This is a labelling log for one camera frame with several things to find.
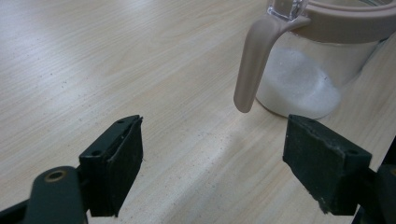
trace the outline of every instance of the beige handle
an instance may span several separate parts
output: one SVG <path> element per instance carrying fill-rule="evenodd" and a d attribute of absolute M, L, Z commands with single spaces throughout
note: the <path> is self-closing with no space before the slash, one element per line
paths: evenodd
<path fill-rule="evenodd" d="M 287 31 L 309 24 L 310 19 L 299 16 L 294 21 L 284 21 L 265 14 L 250 27 L 245 40 L 233 101 L 243 113 L 250 111 L 262 79 L 272 46 Z"/>

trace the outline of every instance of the light wood grain surface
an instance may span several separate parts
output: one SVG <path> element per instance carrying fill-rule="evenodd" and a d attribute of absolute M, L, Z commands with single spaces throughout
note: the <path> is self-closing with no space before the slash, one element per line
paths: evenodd
<path fill-rule="evenodd" d="M 91 223 L 349 223 L 281 160 L 287 121 L 233 89 L 265 1 L 0 1 L 0 210 L 111 123 L 139 114 L 145 156 L 120 217 Z M 396 37 L 320 121 L 374 154 L 396 134 Z"/>

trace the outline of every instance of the container lid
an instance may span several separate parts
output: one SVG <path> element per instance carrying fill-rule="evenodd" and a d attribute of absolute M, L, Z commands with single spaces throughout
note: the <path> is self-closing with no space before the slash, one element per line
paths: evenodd
<path fill-rule="evenodd" d="M 292 32 L 305 38 L 338 44 L 360 44 L 390 37 L 396 32 L 396 1 L 368 0 L 363 7 L 309 1 L 304 15 L 311 23 Z"/>

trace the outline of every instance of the table surface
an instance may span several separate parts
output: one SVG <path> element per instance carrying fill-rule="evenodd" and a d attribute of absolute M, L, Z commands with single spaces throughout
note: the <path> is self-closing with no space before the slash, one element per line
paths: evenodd
<path fill-rule="evenodd" d="M 349 223 L 282 161 L 287 120 L 233 89 L 265 1 L 0 3 L 0 210 L 115 120 L 139 114 L 144 161 L 120 217 L 91 223 Z M 396 36 L 319 121 L 383 160 L 396 134 Z"/>

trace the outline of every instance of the screw hole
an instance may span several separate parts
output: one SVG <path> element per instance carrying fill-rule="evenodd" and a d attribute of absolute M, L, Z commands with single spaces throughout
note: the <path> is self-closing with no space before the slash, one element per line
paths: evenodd
<path fill-rule="evenodd" d="M 65 175 L 66 175 L 66 171 L 57 170 L 57 171 L 47 174 L 45 177 L 45 181 L 46 182 L 56 182 L 56 181 L 64 178 Z"/>
<path fill-rule="evenodd" d="M 99 151 L 99 150 L 95 150 L 95 151 L 93 151 L 93 152 L 91 153 L 91 155 L 93 155 L 93 156 L 99 156 L 100 154 L 102 154 L 102 152 Z"/>

